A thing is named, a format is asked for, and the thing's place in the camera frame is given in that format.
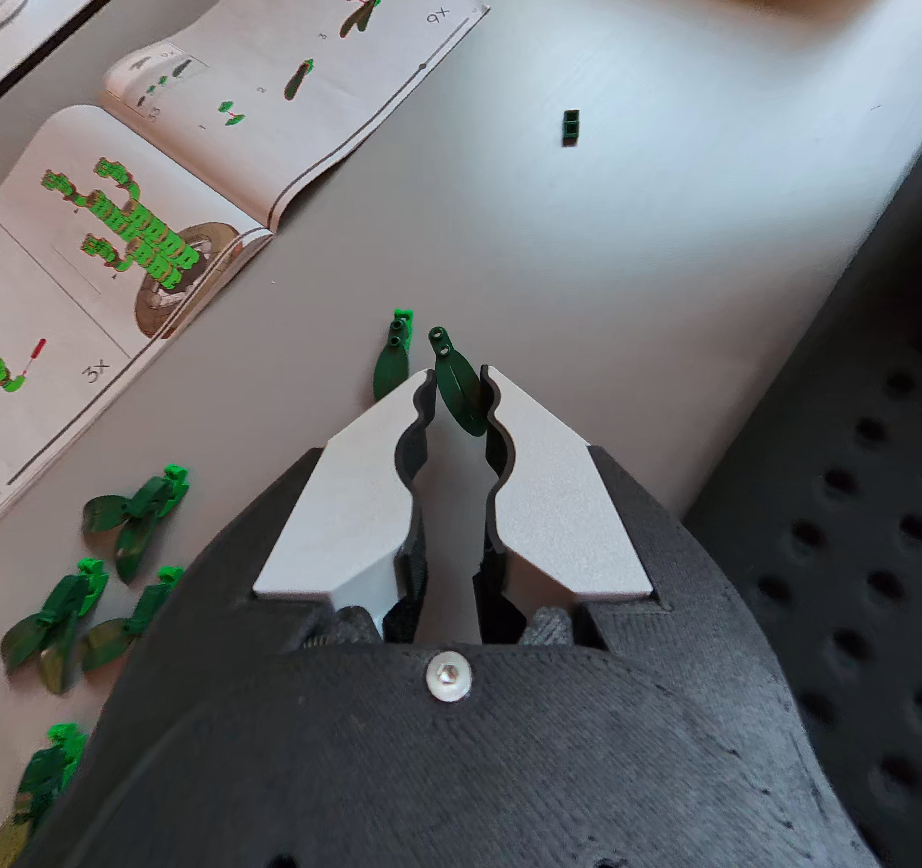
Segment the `dark green lego leaf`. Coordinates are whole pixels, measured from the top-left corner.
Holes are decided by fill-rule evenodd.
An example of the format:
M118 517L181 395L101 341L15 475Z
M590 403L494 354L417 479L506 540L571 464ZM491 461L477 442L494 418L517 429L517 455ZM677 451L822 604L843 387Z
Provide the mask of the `dark green lego leaf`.
M412 328L407 333L401 323L395 323L392 319L387 330L386 344L375 365L373 379L375 402L382 400L409 378L411 338Z
M435 356L435 376L444 404L455 422L470 436L486 434L486 413L478 374L460 354L443 326L429 331Z

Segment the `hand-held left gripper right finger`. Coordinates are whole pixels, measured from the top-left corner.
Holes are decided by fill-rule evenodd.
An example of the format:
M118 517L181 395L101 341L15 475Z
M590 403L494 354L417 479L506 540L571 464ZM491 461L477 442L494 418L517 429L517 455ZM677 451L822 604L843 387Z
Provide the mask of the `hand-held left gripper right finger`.
M590 443L494 366L480 369L488 494L477 573L482 643L514 644L543 608L647 601L655 588Z

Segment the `green lego leaf cluster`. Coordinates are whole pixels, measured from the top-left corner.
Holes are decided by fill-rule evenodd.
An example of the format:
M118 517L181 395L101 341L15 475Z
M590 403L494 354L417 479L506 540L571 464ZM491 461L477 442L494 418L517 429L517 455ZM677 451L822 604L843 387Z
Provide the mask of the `green lego leaf cluster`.
M188 470L168 464L161 475L149 478L133 495L102 494L82 509L81 533L94 536L119 529L114 544L116 573L131 583L144 560L159 523L179 505L190 489Z
M76 572L56 584L39 611L16 622L4 634L1 653L6 674L34 662L47 691L63 695L70 682L77 627L97 603L108 580L102 560L80 560Z
M87 739L74 722L52 725L47 737L51 745L38 750L29 759L4 827L9 839L20 847L24 847L34 835L52 805L74 778Z
M133 612L126 618L115 618L94 625L82 644L80 668L83 674L95 672L121 659L136 644L152 624L160 608L181 581L181 566L163 566L158 582L144 588Z

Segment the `open instruction booklet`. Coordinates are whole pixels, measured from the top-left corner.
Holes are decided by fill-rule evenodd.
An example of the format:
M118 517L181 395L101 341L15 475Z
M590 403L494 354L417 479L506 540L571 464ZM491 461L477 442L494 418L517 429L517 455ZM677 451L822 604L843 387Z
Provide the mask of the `open instruction booklet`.
M2 512L487 10L218 0L46 120L2 180Z

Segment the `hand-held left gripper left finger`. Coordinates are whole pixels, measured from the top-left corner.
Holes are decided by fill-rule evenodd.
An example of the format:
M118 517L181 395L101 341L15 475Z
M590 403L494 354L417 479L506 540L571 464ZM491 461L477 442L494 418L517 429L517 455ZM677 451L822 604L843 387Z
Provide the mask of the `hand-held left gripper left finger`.
M428 585L414 478L428 458L432 369L330 438L253 586L261 599L366 611L381 638L413 642Z

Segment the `black perforated pad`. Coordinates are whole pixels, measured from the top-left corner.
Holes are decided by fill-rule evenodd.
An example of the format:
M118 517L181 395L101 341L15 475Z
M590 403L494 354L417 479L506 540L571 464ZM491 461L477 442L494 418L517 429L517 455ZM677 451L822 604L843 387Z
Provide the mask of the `black perforated pad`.
M921 162L684 519L882 866L921 864Z

